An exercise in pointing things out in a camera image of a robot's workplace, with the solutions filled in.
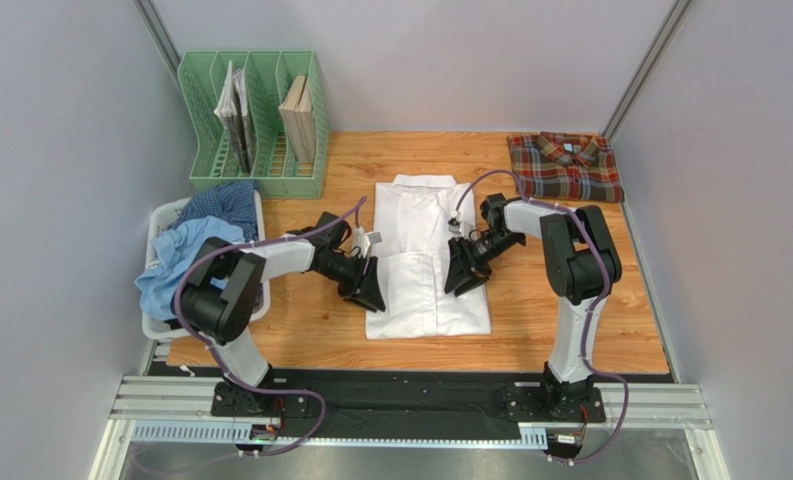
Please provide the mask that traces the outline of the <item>white long sleeve shirt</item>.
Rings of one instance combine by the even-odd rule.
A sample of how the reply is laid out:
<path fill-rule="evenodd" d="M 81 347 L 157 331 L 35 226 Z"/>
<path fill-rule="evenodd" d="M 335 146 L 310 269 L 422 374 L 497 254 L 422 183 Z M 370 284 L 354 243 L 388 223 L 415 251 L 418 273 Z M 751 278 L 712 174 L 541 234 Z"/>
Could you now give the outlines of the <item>white long sleeve shirt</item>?
<path fill-rule="evenodd" d="M 491 318 L 484 287 L 456 296 L 444 292 L 449 270 L 448 222 L 457 210 L 475 222 L 474 195 L 451 175 L 397 175 L 375 190 L 372 246 L 386 309 L 368 312 L 369 340 L 488 335 Z"/>

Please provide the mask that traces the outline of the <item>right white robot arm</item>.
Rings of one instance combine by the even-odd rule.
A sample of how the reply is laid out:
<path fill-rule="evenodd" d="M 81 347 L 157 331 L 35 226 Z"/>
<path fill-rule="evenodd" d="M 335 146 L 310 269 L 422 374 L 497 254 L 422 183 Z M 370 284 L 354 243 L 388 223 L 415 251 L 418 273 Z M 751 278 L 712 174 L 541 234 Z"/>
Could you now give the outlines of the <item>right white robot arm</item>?
<path fill-rule="evenodd" d="M 444 291 L 456 297 L 490 280 L 492 260 L 527 237 L 542 242 L 550 287 L 558 297 L 553 350 L 539 386 L 538 405 L 554 420 L 582 416 L 594 403 L 593 349 L 599 316 L 622 265 L 602 210 L 488 196 L 480 206 L 487 227 L 475 238 L 459 233 L 448 242 Z"/>

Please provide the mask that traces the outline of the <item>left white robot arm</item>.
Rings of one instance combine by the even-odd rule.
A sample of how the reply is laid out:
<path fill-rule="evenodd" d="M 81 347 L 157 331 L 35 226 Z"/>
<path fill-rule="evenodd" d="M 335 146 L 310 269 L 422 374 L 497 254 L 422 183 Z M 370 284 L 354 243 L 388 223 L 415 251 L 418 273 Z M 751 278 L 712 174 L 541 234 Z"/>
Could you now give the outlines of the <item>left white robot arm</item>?
<path fill-rule="evenodd" d="M 261 286 L 289 274 L 314 272 L 335 283 L 338 296 L 368 312 L 386 309 L 378 280 L 378 259 L 368 247 L 342 250 L 349 233 L 344 216 L 323 213 L 318 223 L 273 239 L 230 243 L 205 240 L 172 296 L 180 325 L 202 341 L 223 372 L 212 408 L 217 416 L 280 413 L 289 397 L 311 398 L 305 390 L 278 389 L 273 368 L 249 332 Z"/>

